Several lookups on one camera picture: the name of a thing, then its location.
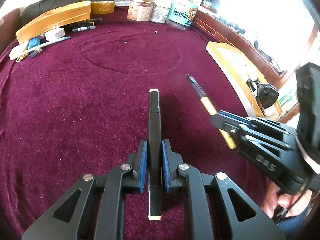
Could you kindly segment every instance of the window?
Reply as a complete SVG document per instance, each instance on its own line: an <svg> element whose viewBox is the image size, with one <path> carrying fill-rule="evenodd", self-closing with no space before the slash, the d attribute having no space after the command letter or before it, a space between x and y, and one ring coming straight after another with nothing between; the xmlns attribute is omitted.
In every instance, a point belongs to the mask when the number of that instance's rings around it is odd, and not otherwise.
<svg viewBox="0 0 320 240"><path fill-rule="evenodd" d="M314 27L301 0L220 0L218 16L243 28L244 38L257 41L282 75L301 63Z"/></svg>

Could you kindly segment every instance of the purple cloth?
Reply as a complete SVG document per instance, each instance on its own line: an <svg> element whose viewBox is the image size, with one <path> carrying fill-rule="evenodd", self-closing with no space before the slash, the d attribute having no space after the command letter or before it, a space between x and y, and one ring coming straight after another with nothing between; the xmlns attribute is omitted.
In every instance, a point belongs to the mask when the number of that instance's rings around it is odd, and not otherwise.
<svg viewBox="0 0 320 240"><path fill-rule="evenodd" d="M0 227L21 237L83 174L124 163L147 138L152 88L160 91L172 150L201 172L225 172L260 204L264 176L228 149L185 77L218 110L246 115L207 42L196 28L129 22L117 8L95 30L73 33L33 59L10 61L11 44L0 58ZM149 221L145 192L129 195L125 237L184 239L183 214L182 198L166 195L162 220Z"/></svg>

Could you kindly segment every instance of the black marker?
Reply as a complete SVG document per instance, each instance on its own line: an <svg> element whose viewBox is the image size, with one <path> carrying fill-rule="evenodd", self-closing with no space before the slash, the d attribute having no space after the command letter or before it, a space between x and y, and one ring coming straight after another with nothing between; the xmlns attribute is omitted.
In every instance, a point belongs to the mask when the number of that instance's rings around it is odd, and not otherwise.
<svg viewBox="0 0 320 240"><path fill-rule="evenodd" d="M149 220L162 218L162 137L159 90L149 91L149 120L148 120L148 217Z"/></svg>

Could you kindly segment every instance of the person's hand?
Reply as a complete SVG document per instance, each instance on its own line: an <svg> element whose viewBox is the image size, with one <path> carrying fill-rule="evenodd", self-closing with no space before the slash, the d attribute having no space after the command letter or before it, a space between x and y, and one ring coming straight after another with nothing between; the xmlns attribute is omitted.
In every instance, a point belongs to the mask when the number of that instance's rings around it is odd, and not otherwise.
<svg viewBox="0 0 320 240"><path fill-rule="evenodd" d="M270 182L266 196L261 205L261 209L267 214L268 217L272 218L275 212L275 208L280 205L284 208L292 206L292 204L301 196L302 192L298 192L296 195L282 194L278 197L277 185ZM300 215L308 206L311 199L311 190L307 190L302 198L289 210L286 217L293 217Z"/></svg>

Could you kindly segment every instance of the circular mark on cloth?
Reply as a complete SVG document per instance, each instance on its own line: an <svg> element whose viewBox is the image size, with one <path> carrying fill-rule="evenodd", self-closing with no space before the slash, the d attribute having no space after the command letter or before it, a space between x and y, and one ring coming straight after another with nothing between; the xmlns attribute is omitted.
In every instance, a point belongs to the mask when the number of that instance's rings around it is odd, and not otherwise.
<svg viewBox="0 0 320 240"><path fill-rule="evenodd" d="M127 33L100 32L87 36L81 42L81 53L97 66L127 74L164 72L180 62L179 44L169 39L168 34L144 30Z"/></svg>

